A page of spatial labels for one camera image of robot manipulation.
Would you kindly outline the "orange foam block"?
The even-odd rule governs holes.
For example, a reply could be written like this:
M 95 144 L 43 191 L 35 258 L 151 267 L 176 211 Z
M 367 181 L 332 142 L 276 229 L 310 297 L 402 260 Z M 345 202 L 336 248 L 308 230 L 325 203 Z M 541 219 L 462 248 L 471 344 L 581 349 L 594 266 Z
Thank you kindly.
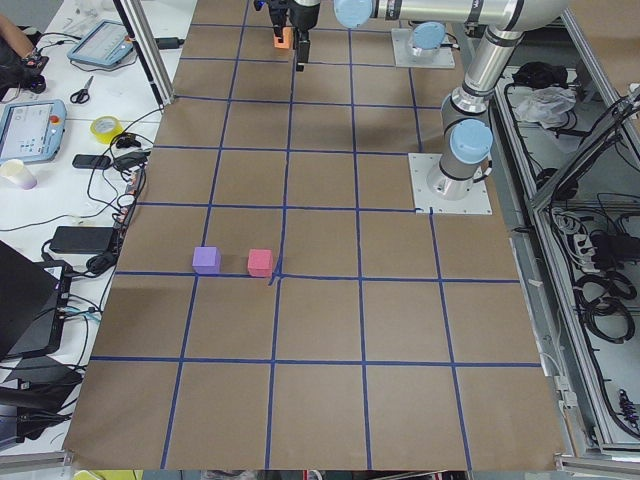
M 291 27 L 286 26 L 283 27 L 283 33 L 284 33 L 284 41 L 283 42 L 277 42 L 273 36 L 273 45 L 275 48 L 277 49 L 281 49 L 281 50 L 288 50 L 291 49 L 293 46 L 293 30 Z

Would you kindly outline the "small black power adapter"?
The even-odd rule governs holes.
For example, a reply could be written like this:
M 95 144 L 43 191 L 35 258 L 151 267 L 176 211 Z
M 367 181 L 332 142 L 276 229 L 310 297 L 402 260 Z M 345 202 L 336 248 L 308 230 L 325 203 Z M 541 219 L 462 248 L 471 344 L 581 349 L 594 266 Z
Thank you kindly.
M 179 49 L 185 40 L 179 37 L 156 37 L 155 43 L 160 50 Z

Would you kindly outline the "far teach pendant tablet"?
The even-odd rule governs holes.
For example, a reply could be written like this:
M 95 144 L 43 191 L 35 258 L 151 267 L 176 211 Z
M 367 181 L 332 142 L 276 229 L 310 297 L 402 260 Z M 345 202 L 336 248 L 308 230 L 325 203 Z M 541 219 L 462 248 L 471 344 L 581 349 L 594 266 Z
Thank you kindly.
M 133 52 L 126 27 L 113 20 L 96 24 L 67 53 L 70 61 L 113 69 Z

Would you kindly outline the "teach pendant tablet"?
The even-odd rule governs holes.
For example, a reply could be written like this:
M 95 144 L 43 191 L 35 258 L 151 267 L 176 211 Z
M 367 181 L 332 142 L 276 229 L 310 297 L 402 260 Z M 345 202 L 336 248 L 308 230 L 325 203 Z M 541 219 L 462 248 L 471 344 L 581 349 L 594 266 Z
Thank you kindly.
M 13 103 L 1 118 L 1 162 L 51 161 L 61 146 L 67 110 L 58 99 Z
M 67 53 L 70 61 L 113 69 L 133 52 L 126 27 L 113 20 L 96 24 Z

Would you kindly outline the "yellow tape roll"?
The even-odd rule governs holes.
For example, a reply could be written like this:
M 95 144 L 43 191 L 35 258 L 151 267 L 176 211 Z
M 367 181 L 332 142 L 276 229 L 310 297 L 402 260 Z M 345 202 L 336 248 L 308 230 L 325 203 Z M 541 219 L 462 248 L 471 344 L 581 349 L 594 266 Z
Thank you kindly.
M 118 118 L 105 115 L 96 118 L 91 123 L 90 132 L 99 143 L 109 145 L 124 132 L 124 127 Z

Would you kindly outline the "pink foam block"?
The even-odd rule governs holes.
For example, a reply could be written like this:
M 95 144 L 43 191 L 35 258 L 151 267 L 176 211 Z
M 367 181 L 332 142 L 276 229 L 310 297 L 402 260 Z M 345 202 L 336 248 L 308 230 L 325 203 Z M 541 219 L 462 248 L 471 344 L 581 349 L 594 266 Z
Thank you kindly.
M 250 249 L 247 270 L 251 277 L 270 277 L 273 271 L 273 252 L 270 249 Z

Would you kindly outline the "black remote phone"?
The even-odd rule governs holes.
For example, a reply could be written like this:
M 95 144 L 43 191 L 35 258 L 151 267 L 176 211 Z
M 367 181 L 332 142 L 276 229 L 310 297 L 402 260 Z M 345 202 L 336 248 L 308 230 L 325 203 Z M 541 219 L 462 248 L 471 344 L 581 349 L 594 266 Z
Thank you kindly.
M 106 170 L 111 166 L 111 158 L 107 155 L 77 154 L 72 166 L 76 169 Z

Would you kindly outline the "purple foam block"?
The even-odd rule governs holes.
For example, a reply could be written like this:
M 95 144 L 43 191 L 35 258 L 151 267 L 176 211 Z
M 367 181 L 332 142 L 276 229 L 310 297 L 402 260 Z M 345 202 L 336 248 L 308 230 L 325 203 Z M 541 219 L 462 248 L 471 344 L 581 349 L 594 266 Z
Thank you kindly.
M 221 252 L 216 246 L 194 248 L 192 268 L 200 275 L 215 275 L 221 270 Z

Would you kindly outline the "crumpled white cloth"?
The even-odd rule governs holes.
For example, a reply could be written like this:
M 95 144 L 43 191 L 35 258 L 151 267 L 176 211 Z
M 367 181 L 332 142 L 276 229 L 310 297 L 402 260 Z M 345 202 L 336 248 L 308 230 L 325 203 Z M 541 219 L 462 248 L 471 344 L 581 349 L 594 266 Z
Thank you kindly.
M 531 92 L 515 107 L 514 114 L 518 121 L 539 123 L 549 129 L 564 125 L 575 104 L 572 90 L 551 86 Z

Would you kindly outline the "near teach pendant tablet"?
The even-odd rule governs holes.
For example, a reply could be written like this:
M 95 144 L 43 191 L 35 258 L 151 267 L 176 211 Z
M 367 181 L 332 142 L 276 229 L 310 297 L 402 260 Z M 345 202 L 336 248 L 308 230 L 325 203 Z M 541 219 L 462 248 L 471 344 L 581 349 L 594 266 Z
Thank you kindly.
M 1 118 L 1 162 L 51 161 L 61 146 L 67 110 L 58 99 L 13 103 Z

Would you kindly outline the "white paper cup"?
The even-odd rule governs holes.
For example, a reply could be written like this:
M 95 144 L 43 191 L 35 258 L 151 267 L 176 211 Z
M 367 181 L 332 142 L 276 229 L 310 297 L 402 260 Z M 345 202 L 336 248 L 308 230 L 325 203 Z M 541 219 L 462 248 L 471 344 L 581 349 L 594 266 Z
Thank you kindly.
M 33 189 L 37 185 L 36 177 L 19 159 L 6 160 L 1 165 L 1 176 L 23 190 Z

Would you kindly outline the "black power adapter brick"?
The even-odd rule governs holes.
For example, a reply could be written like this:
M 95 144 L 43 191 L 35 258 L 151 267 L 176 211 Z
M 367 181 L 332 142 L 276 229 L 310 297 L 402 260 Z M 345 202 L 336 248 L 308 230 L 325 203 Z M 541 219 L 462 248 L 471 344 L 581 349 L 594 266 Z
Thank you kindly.
M 49 248 L 55 253 L 99 254 L 109 249 L 112 227 L 58 226 Z

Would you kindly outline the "black laptop computer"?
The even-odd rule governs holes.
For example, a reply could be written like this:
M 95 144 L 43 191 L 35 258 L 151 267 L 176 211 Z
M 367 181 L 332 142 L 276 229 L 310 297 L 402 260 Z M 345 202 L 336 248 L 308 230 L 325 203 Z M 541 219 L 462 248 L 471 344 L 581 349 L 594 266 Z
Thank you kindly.
M 62 260 L 33 262 L 1 244 L 1 358 L 32 358 L 58 350 L 71 285 Z

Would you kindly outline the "aluminium frame post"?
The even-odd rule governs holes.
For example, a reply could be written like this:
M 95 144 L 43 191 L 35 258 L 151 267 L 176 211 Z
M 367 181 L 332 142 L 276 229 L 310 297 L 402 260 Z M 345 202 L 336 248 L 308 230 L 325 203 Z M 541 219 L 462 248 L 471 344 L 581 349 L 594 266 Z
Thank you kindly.
M 139 0 L 114 0 L 116 11 L 132 40 L 152 93 L 163 109 L 174 100 L 174 89 L 151 26 Z

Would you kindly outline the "black handled scissors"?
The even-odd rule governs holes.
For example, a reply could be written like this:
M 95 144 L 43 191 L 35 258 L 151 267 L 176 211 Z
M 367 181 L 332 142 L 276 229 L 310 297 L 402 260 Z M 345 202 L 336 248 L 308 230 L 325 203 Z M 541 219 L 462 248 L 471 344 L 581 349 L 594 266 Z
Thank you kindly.
M 86 83 L 84 84 L 84 86 L 82 88 L 80 88 L 79 90 L 75 91 L 74 93 L 72 93 L 69 97 L 69 101 L 72 104 L 76 104 L 76 105 L 82 105 L 87 103 L 90 100 L 90 93 L 89 93 L 89 89 L 92 85 L 94 77 L 91 76 Z

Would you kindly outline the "aluminium side rail frame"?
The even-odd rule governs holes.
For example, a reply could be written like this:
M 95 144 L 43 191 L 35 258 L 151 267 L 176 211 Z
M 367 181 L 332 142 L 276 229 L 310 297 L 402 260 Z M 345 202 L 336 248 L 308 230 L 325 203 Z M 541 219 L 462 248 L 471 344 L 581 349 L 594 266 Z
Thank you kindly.
M 518 121 L 568 88 L 561 127 Z M 520 260 L 575 454 L 639 457 L 639 5 L 573 1 L 527 34 L 495 90 L 524 224 Z

